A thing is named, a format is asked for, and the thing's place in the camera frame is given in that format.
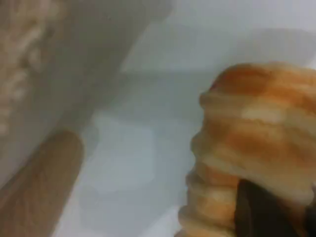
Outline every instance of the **dark object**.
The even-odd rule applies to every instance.
[[[304,224],[309,237],[316,237],[316,187],[312,186],[312,190],[314,193],[314,200],[311,205],[306,208]]]
[[[247,180],[238,185],[235,225],[237,237],[299,237],[277,199]]]

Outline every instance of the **golden brown crust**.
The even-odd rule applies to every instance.
[[[206,184],[212,186],[237,188],[240,180],[237,176],[220,172],[202,162],[197,162],[195,164],[195,174]]]
[[[205,223],[197,219],[189,208],[183,207],[179,211],[179,222],[187,236],[191,237],[235,237],[233,231],[228,228],[219,227]]]
[[[236,65],[201,96],[197,162],[307,205],[316,180],[316,71]]]
[[[197,176],[188,179],[188,206],[206,222],[234,228],[237,190],[230,187],[209,186]]]

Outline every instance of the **wooden stick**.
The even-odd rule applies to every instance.
[[[0,191],[0,237],[49,237],[71,193],[83,145],[63,131],[44,142]]]

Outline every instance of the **bread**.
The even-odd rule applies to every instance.
[[[188,206],[205,222],[234,228],[237,190],[230,187],[209,186],[196,175],[190,175]]]
[[[179,222],[188,237],[235,237],[234,231],[228,228],[199,220],[188,207],[179,211]]]
[[[83,161],[81,140],[68,131],[44,142],[0,190],[1,237],[49,237]]]
[[[308,205],[316,180],[316,71],[241,64],[200,97],[197,162],[249,179],[282,199]]]
[[[239,177],[220,172],[203,162],[195,164],[195,173],[205,183],[212,186],[227,186],[237,188],[240,181]]]

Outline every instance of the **white background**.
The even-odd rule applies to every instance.
[[[199,94],[238,62],[316,65],[315,9],[314,0],[73,0],[65,40],[16,119],[0,182],[68,126],[87,159],[55,236],[173,236]]]

